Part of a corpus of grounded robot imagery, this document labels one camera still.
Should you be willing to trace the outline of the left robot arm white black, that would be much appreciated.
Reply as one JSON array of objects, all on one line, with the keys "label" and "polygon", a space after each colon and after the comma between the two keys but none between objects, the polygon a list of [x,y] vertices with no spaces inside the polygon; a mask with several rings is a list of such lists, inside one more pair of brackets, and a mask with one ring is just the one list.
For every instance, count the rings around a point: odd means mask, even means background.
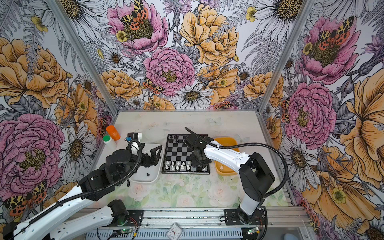
[{"label": "left robot arm white black", "polygon": [[70,220],[78,211],[92,205],[116,187],[128,182],[140,167],[156,166],[163,147],[144,144],[138,140],[129,142],[125,149],[114,151],[97,170],[92,171],[55,204],[38,215],[21,223],[10,223],[3,229],[5,240],[70,240],[99,227],[121,226],[129,219],[129,213],[121,200],[113,200],[107,206]]}]

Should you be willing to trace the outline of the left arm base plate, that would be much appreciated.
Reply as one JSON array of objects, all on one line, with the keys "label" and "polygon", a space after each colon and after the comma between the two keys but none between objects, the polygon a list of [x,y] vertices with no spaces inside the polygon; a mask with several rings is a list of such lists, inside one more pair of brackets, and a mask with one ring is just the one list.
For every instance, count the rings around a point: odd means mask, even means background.
[{"label": "left arm base plate", "polygon": [[144,210],[127,210],[127,216],[119,227],[140,227],[144,218]]}]

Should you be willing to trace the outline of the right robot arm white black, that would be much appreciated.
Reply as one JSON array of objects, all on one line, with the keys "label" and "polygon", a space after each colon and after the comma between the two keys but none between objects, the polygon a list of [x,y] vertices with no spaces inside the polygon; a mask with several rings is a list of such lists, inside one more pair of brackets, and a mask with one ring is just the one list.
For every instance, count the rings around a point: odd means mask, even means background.
[{"label": "right robot arm white black", "polygon": [[239,175],[245,196],[238,207],[238,220],[244,225],[249,225],[265,199],[279,190],[270,190],[276,178],[259,153],[240,153],[234,150],[239,145],[223,146],[210,137],[194,132],[187,135],[185,144],[192,151],[193,167],[203,168],[216,161]]}]

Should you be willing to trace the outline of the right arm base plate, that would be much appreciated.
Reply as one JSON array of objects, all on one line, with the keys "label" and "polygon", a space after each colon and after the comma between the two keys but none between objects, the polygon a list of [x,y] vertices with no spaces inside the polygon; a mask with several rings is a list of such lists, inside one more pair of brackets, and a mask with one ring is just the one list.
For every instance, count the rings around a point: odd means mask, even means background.
[{"label": "right arm base plate", "polygon": [[268,216],[266,208],[256,209],[250,216],[240,208],[224,209],[224,222],[227,226],[265,226]]}]

